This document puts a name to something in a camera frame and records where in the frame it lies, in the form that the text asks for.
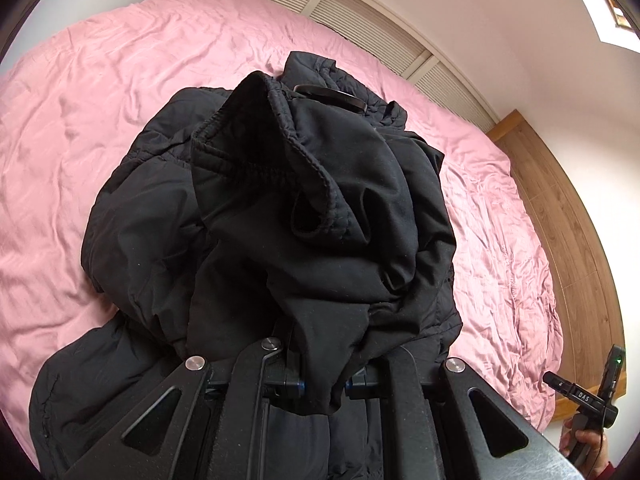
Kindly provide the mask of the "right hand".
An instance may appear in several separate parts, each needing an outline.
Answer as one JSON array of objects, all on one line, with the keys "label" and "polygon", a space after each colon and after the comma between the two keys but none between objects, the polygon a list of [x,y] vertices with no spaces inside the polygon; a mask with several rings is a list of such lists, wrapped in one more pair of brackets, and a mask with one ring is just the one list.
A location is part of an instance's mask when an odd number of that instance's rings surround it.
[{"label": "right hand", "polygon": [[564,420],[559,450],[568,457],[572,452],[570,442],[580,443],[587,454],[577,469],[585,479],[604,479],[612,468],[608,459],[608,437],[600,427],[582,427],[579,422],[579,414]]}]

